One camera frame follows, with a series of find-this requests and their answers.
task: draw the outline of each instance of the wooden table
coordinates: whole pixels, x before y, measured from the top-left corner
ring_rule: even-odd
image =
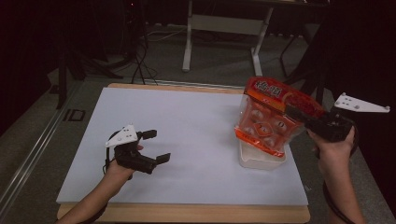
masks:
[[[241,94],[242,90],[217,88],[110,84],[110,88],[133,88],[165,91],[199,91]],[[58,217],[75,204],[62,203]],[[307,206],[272,206],[248,204],[170,204],[109,203],[98,219],[101,222],[182,222],[182,223],[306,223],[310,219]]]

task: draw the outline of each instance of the white board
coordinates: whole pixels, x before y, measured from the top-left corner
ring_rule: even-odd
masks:
[[[135,172],[111,203],[308,205],[289,146],[287,161],[273,171],[242,167],[233,126],[242,95],[104,88],[81,140],[57,203],[76,203],[103,177],[105,142],[131,123],[141,153],[171,153],[152,175]]]

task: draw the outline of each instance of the hand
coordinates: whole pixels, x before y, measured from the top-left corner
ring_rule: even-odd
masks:
[[[320,153],[318,167],[323,176],[344,175],[348,170],[349,157],[353,148],[355,128],[352,127],[345,141],[332,143],[308,130],[308,135],[315,141]]]
[[[143,149],[143,147],[137,145],[137,150],[141,150],[141,149]],[[112,190],[112,197],[113,197],[117,193],[119,193],[124,183],[133,173],[134,170],[120,166],[117,164],[117,161],[114,160],[109,164],[105,176],[103,177],[101,182],[108,183],[111,186],[108,189]]]

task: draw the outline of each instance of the plastic container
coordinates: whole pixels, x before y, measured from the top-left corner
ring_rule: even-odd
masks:
[[[284,146],[304,130],[303,123],[285,114],[287,106],[316,118],[324,113],[310,96],[276,79],[250,78],[241,102],[241,116],[234,129],[236,137],[270,156],[284,157]]]
[[[241,166],[268,171],[280,166],[287,158],[286,153],[283,157],[272,156],[243,141],[239,141],[239,153],[239,163]]]

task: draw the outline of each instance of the gray floor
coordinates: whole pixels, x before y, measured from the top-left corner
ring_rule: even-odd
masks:
[[[174,31],[181,29],[156,27],[153,30]],[[193,41],[191,70],[181,71],[185,34],[164,37],[149,35],[149,46],[144,60],[144,76],[149,76],[162,84],[184,82],[201,85],[221,85],[243,88],[249,77],[253,76],[249,49],[255,45],[256,37],[247,37],[231,42],[203,41],[205,35],[197,33]],[[288,39],[281,36],[265,38],[260,53],[262,71],[265,76],[284,80],[277,60],[280,51]],[[301,59],[306,49],[305,42],[298,38],[285,56],[288,71],[291,71]],[[59,204],[55,202],[64,178],[78,149],[90,116],[94,110],[101,89],[112,82],[130,82],[136,65],[116,69],[124,76],[122,80],[109,79],[95,73],[84,81],[69,79],[68,102],[56,110],[57,95],[45,93],[37,102],[0,138],[0,190],[4,192],[20,168],[30,168],[26,176],[21,177],[23,188],[13,192],[8,206],[2,207],[1,223],[53,223]],[[56,83],[57,71],[49,74]],[[329,108],[332,97],[328,91],[325,105]],[[64,120],[67,110],[86,111],[83,121]],[[305,134],[297,136],[290,143],[294,159],[300,171],[309,201],[311,221],[309,223],[326,223],[326,204],[321,193],[322,178],[317,169],[317,159],[310,148],[312,142]],[[29,153],[35,160],[26,161]],[[351,159],[351,173],[355,188],[361,202],[361,208],[368,223],[396,223],[389,211],[373,177],[362,157],[357,153]]]

